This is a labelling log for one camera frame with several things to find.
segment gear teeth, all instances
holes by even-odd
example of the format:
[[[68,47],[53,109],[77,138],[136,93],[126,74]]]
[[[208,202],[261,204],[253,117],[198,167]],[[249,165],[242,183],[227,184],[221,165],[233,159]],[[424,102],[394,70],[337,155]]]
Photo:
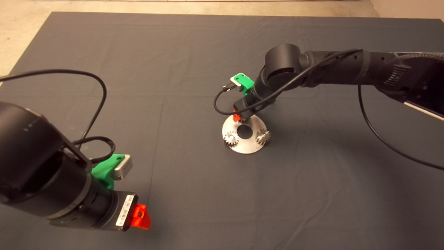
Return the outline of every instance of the gear teeth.
[[[223,139],[224,139],[225,143],[227,144],[227,146],[234,147],[239,142],[239,135],[234,131],[230,131],[225,134]]]
[[[256,142],[259,145],[265,145],[268,141],[270,141],[271,133],[266,129],[260,129],[256,132]]]

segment gray tablecloth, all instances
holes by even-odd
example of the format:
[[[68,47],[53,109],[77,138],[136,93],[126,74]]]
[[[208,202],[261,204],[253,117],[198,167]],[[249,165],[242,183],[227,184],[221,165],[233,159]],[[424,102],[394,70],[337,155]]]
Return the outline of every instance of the gray tablecloth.
[[[90,135],[134,167],[116,183],[147,203],[149,231],[48,225],[0,206],[1,249],[442,249],[444,172],[386,148],[366,126],[356,86],[298,88],[259,113],[273,134],[256,154],[225,147],[216,92],[256,78],[268,49],[444,52],[440,20],[53,13],[13,73],[86,70],[109,90]],[[0,100],[44,114],[78,139],[99,102],[85,77],[4,83]],[[239,93],[220,106],[230,110]],[[443,123],[364,88],[369,117],[400,149],[444,164]],[[83,147],[89,157],[102,144]]]

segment concrete floor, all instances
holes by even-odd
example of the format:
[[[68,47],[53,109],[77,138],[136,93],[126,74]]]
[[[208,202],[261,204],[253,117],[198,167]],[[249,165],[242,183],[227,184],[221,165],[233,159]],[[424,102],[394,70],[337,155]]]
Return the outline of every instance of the concrete floor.
[[[255,16],[378,17],[369,0],[328,2],[94,2],[0,0],[0,76],[7,75],[52,11]]]

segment hole in plate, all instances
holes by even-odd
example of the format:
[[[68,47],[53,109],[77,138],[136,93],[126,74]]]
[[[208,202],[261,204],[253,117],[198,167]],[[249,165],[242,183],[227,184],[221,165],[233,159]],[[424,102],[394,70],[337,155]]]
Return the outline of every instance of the hole in plate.
[[[247,125],[240,125],[236,132],[242,139],[250,139],[253,136],[252,129]]]

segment orange part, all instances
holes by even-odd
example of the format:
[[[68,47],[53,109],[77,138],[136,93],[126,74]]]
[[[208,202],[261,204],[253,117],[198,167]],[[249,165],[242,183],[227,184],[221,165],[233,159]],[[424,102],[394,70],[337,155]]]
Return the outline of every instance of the orange part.
[[[133,213],[131,226],[148,230],[151,226],[151,218],[147,211],[147,206],[137,204]]]
[[[234,122],[238,122],[240,121],[242,118],[240,115],[233,115],[233,121]]]

